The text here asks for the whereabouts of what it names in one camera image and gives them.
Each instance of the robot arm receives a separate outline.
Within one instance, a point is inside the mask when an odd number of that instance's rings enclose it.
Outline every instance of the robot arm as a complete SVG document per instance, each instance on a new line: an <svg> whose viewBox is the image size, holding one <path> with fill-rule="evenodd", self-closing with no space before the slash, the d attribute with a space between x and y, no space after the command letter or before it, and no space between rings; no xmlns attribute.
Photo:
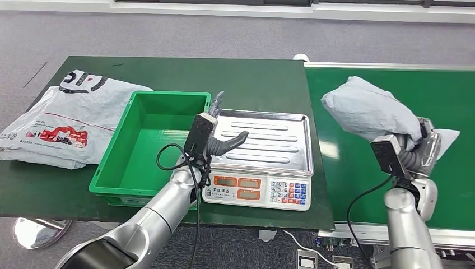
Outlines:
<svg viewBox="0 0 475 269"><path fill-rule="evenodd" d="M56 269L142 269L150 268L153 260L170 239L171 234L197 202L197 186L205 185L209 173L210 155L219 156L242 143L248 133L223 142L212 137L217 120L202 113L194 119L184 151L191 158L192 169L180 166L170 181L150 202L121 226L98 238L74 247L59 261Z"/></svg>
<svg viewBox="0 0 475 269"><path fill-rule="evenodd" d="M404 139L394 135L378 137L371 143L381 170L395 176L395 186L384 195L384 204L391 265L396 269L442 269L425 224L437 201L437 186L429 175L441 138L430 120L420 118L420 123L423 141L411 152L404 150Z"/></svg>

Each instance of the white cable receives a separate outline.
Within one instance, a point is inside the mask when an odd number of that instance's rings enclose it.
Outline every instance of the white cable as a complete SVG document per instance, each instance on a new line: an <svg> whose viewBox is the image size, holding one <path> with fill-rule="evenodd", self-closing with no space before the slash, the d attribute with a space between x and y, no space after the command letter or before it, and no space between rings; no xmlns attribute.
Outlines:
<svg viewBox="0 0 475 269"><path fill-rule="evenodd" d="M316 251L315 249L311 249L311 248L305 248L303 247L299 242L297 242L297 239L295 239L295 237L289 233L288 231L286 230L282 230L284 233L290 235L292 237L292 239L295 241L295 243L301 248L301 249L304 249L306 251L312 251L312 252L315 252L316 254L318 254L318 256L320 256L324 261L328 262L329 264L333 265L333 266L336 266L337 268L339 268L339 266L336 264L336 263L333 263L329 260L327 260L325 257L323 257L320 252Z"/></svg>

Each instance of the white plastic bag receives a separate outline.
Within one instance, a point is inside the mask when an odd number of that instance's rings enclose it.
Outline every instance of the white plastic bag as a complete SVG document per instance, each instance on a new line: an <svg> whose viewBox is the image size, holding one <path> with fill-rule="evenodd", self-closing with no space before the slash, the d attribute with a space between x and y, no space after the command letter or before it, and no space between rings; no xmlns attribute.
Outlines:
<svg viewBox="0 0 475 269"><path fill-rule="evenodd" d="M71 72L0 133L0 160L78 169L98 164L134 91L151 89Z"/></svg>
<svg viewBox="0 0 475 269"><path fill-rule="evenodd" d="M349 77L345 84L326 93L322 104L343 130L368 141L391 133L408 134L413 142L422 138L419 120L412 111L389 91L362 78Z"/></svg>

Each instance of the red logo on bag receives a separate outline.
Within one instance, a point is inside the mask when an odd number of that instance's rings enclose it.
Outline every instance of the red logo on bag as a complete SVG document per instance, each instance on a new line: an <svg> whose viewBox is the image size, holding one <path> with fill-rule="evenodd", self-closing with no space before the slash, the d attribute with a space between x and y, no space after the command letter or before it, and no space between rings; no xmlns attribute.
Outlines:
<svg viewBox="0 0 475 269"><path fill-rule="evenodd" d="M87 132L78 132L71 126L57 127L52 131L43 130L40 139L48 142L65 143L75 147L87 146Z"/></svg>

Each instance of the scale keypad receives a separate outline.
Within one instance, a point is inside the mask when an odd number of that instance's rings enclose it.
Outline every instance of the scale keypad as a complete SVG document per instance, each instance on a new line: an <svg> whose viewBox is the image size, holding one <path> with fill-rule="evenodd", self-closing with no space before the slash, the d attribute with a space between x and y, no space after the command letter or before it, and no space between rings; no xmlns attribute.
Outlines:
<svg viewBox="0 0 475 269"><path fill-rule="evenodd" d="M271 202L304 205L307 202L307 184L271 181Z"/></svg>

